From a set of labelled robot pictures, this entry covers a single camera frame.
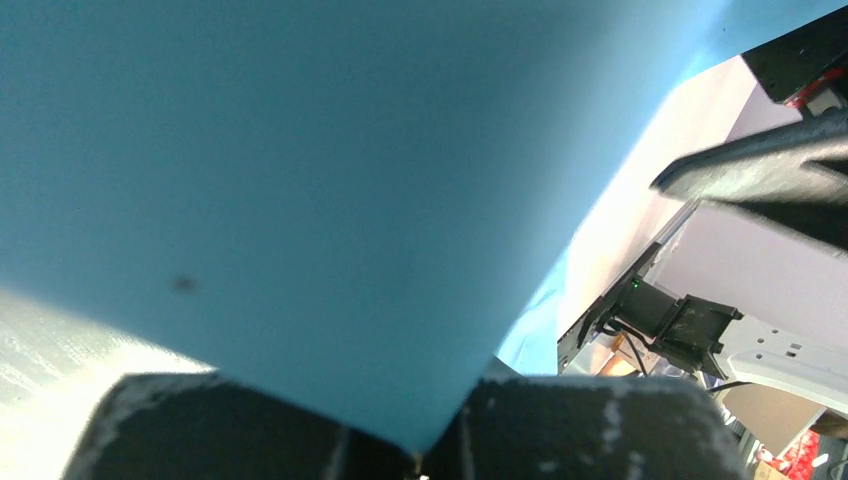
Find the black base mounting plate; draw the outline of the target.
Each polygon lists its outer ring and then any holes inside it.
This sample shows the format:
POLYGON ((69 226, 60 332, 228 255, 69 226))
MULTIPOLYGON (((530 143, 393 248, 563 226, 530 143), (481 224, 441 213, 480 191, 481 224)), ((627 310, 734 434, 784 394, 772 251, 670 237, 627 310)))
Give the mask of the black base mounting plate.
POLYGON ((697 202, 686 202, 664 227, 652 238, 644 250, 621 270, 602 293, 578 317, 574 324, 557 341, 558 374, 569 372, 580 352, 605 329, 611 320, 614 305, 630 290, 638 289, 645 277, 654 270, 663 253, 669 252, 675 237, 698 208, 697 202))

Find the blue wrapping paper sheet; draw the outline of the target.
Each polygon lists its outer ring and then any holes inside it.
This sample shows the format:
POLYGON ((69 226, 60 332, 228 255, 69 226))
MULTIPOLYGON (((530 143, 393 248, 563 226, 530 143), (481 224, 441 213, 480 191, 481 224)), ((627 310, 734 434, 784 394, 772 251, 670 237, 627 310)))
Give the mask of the blue wrapping paper sheet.
POLYGON ((430 446, 666 95, 836 1, 5 1, 1 284, 430 446))

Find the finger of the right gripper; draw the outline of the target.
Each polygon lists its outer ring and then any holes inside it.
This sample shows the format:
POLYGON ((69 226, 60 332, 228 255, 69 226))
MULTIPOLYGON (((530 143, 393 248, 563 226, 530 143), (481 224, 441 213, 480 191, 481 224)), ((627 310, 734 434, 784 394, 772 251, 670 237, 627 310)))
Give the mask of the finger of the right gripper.
POLYGON ((652 181, 682 201, 741 209, 847 249, 847 112, 779 126, 688 154, 652 181))

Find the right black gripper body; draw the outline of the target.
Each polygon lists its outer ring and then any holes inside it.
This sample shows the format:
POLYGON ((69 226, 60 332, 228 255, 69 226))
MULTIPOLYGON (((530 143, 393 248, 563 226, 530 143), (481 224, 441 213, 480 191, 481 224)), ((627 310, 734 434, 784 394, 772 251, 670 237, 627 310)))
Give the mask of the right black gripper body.
POLYGON ((742 54, 768 99, 804 118, 847 107, 847 8, 742 54))

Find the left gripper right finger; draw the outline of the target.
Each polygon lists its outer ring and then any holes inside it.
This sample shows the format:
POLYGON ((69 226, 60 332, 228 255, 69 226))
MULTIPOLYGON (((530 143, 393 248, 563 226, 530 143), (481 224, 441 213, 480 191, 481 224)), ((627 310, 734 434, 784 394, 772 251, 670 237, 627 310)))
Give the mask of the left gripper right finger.
POLYGON ((744 479, 712 398, 664 377, 484 380, 423 460, 430 479, 744 479))

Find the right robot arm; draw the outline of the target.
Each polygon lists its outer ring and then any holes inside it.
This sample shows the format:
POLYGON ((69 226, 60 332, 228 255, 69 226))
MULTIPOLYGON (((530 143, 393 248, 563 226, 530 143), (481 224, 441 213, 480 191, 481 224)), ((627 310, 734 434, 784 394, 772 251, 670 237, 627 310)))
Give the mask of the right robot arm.
MULTIPOLYGON (((683 156, 652 182, 661 194, 731 207, 838 252, 847 249, 847 11, 840 8, 742 56, 797 122, 683 156)), ((847 409, 847 351, 743 309, 675 299, 630 268, 602 304, 673 364, 847 409)))

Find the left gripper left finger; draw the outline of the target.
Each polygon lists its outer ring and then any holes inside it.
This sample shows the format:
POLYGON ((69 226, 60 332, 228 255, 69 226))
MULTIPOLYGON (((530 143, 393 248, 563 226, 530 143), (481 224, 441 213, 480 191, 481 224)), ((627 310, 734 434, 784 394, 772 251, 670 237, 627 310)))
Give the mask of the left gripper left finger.
POLYGON ((218 374, 139 374, 94 409, 65 479, 407 479, 398 447, 218 374))

